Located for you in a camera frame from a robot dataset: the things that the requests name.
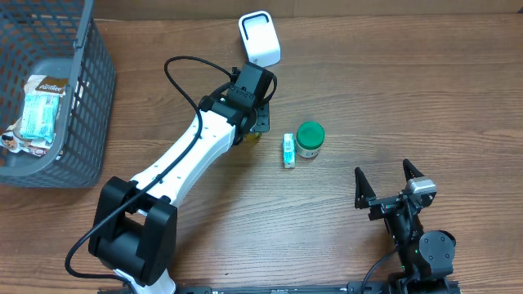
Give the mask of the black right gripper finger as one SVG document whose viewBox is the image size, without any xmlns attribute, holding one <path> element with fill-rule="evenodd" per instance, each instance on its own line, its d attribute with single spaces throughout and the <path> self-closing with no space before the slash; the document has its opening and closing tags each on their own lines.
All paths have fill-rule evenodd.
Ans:
<svg viewBox="0 0 523 294">
<path fill-rule="evenodd" d="M 370 183 L 363 171 L 357 167 L 355 169 L 355 208 L 369 208 L 370 202 L 376 199 Z"/>
<path fill-rule="evenodd" d="M 424 175 L 407 158 L 403 160 L 402 164 L 406 181 L 424 177 Z"/>
</svg>

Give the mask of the clear bottle with silver cap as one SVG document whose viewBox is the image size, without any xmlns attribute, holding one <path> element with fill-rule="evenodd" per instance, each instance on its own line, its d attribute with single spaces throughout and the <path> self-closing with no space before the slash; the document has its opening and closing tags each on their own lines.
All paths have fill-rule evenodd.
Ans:
<svg viewBox="0 0 523 294">
<path fill-rule="evenodd" d="M 262 137 L 260 132 L 249 132 L 243 138 L 244 143 L 257 143 Z"/>
</svg>

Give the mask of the small Kleenex tissue pack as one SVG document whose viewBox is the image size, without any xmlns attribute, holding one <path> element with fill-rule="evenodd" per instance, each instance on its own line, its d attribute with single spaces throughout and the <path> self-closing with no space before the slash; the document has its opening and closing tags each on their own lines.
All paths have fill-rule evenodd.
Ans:
<svg viewBox="0 0 523 294">
<path fill-rule="evenodd" d="M 293 133 L 285 133 L 283 135 L 283 163 L 285 168 L 295 168 L 296 166 L 296 151 Z"/>
</svg>

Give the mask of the green lid jar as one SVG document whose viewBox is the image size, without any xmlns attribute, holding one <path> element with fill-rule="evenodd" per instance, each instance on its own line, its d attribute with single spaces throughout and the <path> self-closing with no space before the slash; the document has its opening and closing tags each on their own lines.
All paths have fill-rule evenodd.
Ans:
<svg viewBox="0 0 523 294">
<path fill-rule="evenodd" d="M 325 131 L 316 121 L 307 121 L 299 126 L 295 138 L 295 149 L 303 158 L 313 158 L 324 143 Z"/>
</svg>

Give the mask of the teal tissue pack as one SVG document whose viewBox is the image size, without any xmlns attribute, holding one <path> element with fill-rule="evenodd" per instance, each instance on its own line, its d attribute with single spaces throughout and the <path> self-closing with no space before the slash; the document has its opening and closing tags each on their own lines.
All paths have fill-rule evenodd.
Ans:
<svg viewBox="0 0 523 294">
<path fill-rule="evenodd" d="M 28 94 L 20 123 L 20 134 L 26 140 L 54 140 L 56 115 L 60 98 L 48 94 Z"/>
</svg>

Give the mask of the brown snack packet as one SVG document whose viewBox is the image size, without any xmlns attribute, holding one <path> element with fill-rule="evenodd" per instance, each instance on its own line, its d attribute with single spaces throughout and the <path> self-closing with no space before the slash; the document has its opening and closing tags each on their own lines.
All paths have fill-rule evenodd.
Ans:
<svg viewBox="0 0 523 294">
<path fill-rule="evenodd" d="M 24 91 L 29 96 L 62 97 L 68 82 L 67 78 L 31 75 L 24 85 Z"/>
</svg>

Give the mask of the colourful snack wrapper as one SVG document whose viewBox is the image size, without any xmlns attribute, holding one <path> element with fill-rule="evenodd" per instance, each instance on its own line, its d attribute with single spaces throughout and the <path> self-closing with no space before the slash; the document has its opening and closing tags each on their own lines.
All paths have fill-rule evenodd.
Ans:
<svg viewBox="0 0 523 294">
<path fill-rule="evenodd" d="M 44 156 L 51 148 L 51 143 L 44 139 L 26 140 L 20 134 L 21 118 L 11 124 L 1 135 L 1 146 L 18 154 L 21 152 L 36 156 Z"/>
</svg>

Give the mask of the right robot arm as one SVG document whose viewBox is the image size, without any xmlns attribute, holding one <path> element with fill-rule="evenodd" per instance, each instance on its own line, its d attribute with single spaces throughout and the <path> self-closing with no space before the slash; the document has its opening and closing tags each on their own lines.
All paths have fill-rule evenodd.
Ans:
<svg viewBox="0 0 523 294">
<path fill-rule="evenodd" d="M 406 186 L 396 196 L 378 198 L 360 168 L 355 169 L 355 208 L 369 209 L 369 219 L 383 220 L 394 248 L 378 260 L 361 282 L 348 285 L 350 293 L 460 293 L 454 272 L 456 239 L 445 230 L 425 231 L 419 219 L 422 209 L 436 197 L 436 184 L 407 158 L 403 160 Z M 373 272 L 397 255 L 401 271 L 384 282 L 371 283 Z"/>
</svg>

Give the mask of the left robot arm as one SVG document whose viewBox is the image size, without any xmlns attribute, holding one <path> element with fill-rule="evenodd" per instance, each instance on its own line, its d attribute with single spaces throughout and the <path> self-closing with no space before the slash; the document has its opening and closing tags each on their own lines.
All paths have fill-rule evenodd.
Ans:
<svg viewBox="0 0 523 294">
<path fill-rule="evenodd" d="M 276 75 L 248 62 L 227 76 L 229 82 L 191 104 L 193 122 L 164 155 L 130 180 L 112 177 L 101 190 L 84 241 L 125 293 L 176 291 L 168 269 L 183 199 L 217 158 L 247 134 L 270 129 Z"/>
</svg>

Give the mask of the white barcode scanner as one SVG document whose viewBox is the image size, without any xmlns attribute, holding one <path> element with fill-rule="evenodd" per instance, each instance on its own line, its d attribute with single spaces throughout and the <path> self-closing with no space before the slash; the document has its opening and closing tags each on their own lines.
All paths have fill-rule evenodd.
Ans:
<svg viewBox="0 0 523 294">
<path fill-rule="evenodd" d="M 280 62 L 279 39 L 272 17 L 267 11 L 255 11 L 241 16 L 238 26 L 249 62 L 261 67 Z"/>
</svg>

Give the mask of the grey plastic mesh basket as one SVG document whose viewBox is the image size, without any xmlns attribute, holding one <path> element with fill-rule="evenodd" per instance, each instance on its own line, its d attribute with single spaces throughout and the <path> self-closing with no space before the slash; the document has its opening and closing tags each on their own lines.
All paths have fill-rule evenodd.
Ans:
<svg viewBox="0 0 523 294">
<path fill-rule="evenodd" d="M 1 3 L 1 129 L 22 116 L 33 75 L 65 78 L 55 139 L 41 157 L 1 150 L 1 182 L 87 188 L 99 179 L 116 71 L 92 17 L 92 1 Z"/>
</svg>

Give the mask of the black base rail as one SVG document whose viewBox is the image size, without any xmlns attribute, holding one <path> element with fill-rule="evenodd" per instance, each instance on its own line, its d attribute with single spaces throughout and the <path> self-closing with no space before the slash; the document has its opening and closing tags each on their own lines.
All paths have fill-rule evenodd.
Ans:
<svg viewBox="0 0 523 294">
<path fill-rule="evenodd" d="M 210 288 L 207 287 L 181 287 L 176 290 L 176 294 L 360 294 L 362 282 L 349 282 L 342 286 L 304 286 L 304 287 L 228 287 L 228 288 Z M 414 286 L 409 289 L 408 293 L 450 293 L 461 294 L 458 282 L 449 282 L 449 290 L 443 288 L 444 285 L 433 285 L 428 290 L 422 290 L 421 286 Z M 131 290 L 126 288 L 99 289 L 98 294 L 130 294 Z M 367 282 L 364 290 L 365 294 L 385 294 L 400 293 L 397 290 L 389 289 L 384 282 Z"/>
</svg>

